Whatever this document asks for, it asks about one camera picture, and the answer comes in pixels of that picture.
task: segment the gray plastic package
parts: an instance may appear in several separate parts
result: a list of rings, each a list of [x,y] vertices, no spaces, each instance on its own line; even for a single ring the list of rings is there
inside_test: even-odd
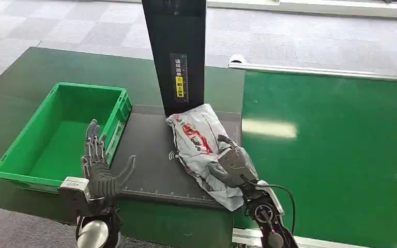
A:
[[[229,147],[229,144],[217,141],[219,134],[227,134],[212,107],[203,104],[184,113],[173,114],[166,123],[173,129],[174,144],[187,173],[228,210],[241,207],[241,190],[226,186],[209,170],[210,166],[218,165],[218,154]]]

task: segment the robotic hand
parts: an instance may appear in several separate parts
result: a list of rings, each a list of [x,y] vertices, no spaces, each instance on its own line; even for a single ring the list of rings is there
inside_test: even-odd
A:
[[[210,171],[228,187],[241,189],[246,212],[257,222],[263,234],[261,237],[263,248],[297,248],[293,231],[288,231],[282,223],[284,210],[271,187],[287,189],[258,180],[249,155],[230,138],[219,135],[218,141],[225,142],[230,147],[218,156],[222,168],[210,167]]]
[[[98,137],[99,130],[97,120],[93,119],[86,131],[81,157],[84,178],[67,177],[58,188],[59,195],[77,215],[78,248],[118,246],[120,219],[114,197],[120,193],[135,164],[135,156],[131,156],[123,171],[113,176],[105,159],[106,134]]]

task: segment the green bin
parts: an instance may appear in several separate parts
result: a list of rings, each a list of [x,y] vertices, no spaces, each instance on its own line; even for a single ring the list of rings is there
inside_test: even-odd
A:
[[[106,133],[111,162],[131,112],[123,88],[58,83],[0,159],[0,178],[36,191],[57,193],[67,176],[81,177],[87,126]]]

